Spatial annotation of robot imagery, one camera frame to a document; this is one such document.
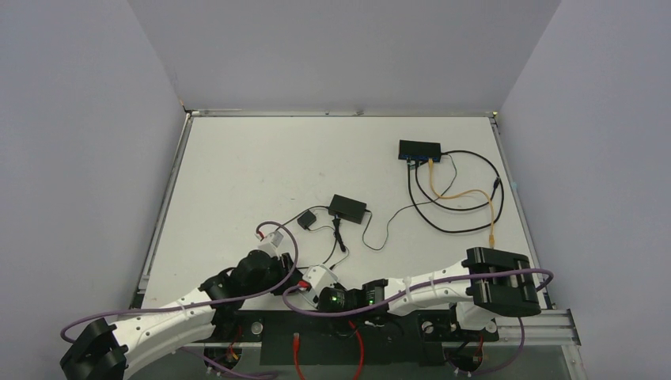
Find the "small black wall adapter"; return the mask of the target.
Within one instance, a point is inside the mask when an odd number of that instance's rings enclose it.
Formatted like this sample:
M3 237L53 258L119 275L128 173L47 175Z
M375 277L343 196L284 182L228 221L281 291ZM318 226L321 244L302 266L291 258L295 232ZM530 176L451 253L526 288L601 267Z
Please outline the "small black wall adapter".
M307 210L298 216L296 222L303 230L310 230L311 225L317 221L316 215Z

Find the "black ribbed network switch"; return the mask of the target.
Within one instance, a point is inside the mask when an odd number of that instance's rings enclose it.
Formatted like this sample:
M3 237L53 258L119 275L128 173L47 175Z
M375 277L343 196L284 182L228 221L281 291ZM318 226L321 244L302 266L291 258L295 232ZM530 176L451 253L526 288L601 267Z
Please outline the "black ribbed network switch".
M440 162L442 159L439 142L420 142L414 140L399 141L398 159L405 161Z

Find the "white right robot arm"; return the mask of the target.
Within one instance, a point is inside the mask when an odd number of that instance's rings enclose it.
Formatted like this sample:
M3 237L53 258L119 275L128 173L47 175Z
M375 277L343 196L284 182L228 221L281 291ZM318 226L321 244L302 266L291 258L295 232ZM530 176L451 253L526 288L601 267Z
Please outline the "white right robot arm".
M376 308L404 317L420 309L450 304L446 317L448 331L465 338L484 329L497 316L531 317L540 314L536 284L529 258L502 250L476 247L466 251L461 262L414 277L377 279L359 289L340 283L322 282L313 286L313 304L324 313L339 313L383 303ZM465 279L465 276L516 271L515 275Z

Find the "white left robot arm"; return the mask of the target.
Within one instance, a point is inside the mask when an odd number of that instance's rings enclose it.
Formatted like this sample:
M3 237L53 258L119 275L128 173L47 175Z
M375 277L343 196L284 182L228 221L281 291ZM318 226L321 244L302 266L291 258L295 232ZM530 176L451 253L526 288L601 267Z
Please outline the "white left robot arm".
M227 340L244 301L280 295L303 277L290 254L252 250L160 309L125 310L120 321L96 317L72 343L59 365L68 379L129 379L176 349L211 336Z

